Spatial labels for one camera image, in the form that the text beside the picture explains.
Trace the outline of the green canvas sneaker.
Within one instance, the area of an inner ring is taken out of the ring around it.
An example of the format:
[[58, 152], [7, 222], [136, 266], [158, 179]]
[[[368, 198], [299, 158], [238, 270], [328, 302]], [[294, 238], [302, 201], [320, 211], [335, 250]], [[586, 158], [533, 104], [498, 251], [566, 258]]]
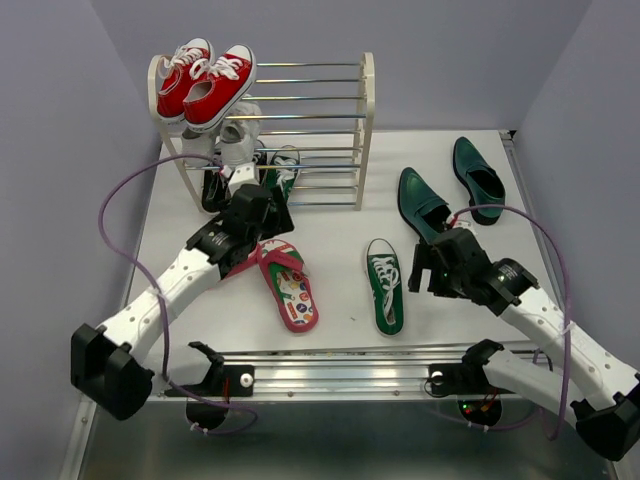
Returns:
[[386, 336], [398, 335], [404, 327], [404, 303], [397, 254], [387, 240], [375, 238], [367, 246], [365, 264], [376, 328]]
[[300, 152], [293, 145], [284, 145], [272, 156], [269, 166], [273, 169], [265, 171], [263, 185], [268, 189], [278, 187], [285, 201], [289, 200], [301, 164]]

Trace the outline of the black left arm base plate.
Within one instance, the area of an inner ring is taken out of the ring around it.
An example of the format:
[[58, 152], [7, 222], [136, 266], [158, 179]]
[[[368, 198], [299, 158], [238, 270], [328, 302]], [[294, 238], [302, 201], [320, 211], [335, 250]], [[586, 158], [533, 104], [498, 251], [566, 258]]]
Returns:
[[183, 396], [187, 390], [200, 397], [249, 398], [253, 396], [255, 367], [251, 364], [234, 364], [200, 341], [171, 354], [170, 378], [179, 385], [168, 386], [164, 394], [168, 397]]

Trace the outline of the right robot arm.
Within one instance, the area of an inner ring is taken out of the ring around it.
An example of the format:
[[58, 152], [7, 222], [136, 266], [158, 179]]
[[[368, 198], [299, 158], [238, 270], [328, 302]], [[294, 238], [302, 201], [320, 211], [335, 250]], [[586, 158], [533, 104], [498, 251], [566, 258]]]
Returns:
[[527, 362], [502, 344], [482, 340], [457, 363], [432, 364], [434, 397], [515, 393], [564, 416], [584, 443], [610, 461], [639, 441], [639, 372], [565, 319], [538, 280], [509, 258], [493, 262], [468, 229], [453, 228], [414, 249], [412, 293], [429, 271], [428, 292], [487, 308], [516, 328], [551, 360], [555, 372]]

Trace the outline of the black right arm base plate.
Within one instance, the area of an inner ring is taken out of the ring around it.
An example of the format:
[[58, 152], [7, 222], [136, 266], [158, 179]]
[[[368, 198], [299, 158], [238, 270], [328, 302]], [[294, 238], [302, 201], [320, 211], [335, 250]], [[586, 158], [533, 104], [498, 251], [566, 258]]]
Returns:
[[460, 362], [429, 365], [424, 390], [434, 398], [444, 398], [450, 395], [485, 395], [494, 388], [480, 366]]

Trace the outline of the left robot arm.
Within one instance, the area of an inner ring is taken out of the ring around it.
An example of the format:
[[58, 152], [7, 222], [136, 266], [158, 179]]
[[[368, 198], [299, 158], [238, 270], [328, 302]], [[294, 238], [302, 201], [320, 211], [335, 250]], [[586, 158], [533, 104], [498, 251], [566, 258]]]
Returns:
[[97, 327], [71, 337], [72, 385], [117, 420], [133, 416], [152, 392], [144, 367], [151, 347], [201, 294], [248, 265], [262, 240], [293, 231], [280, 187], [241, 186], [223, 210], [186, 242], [159, 278]]

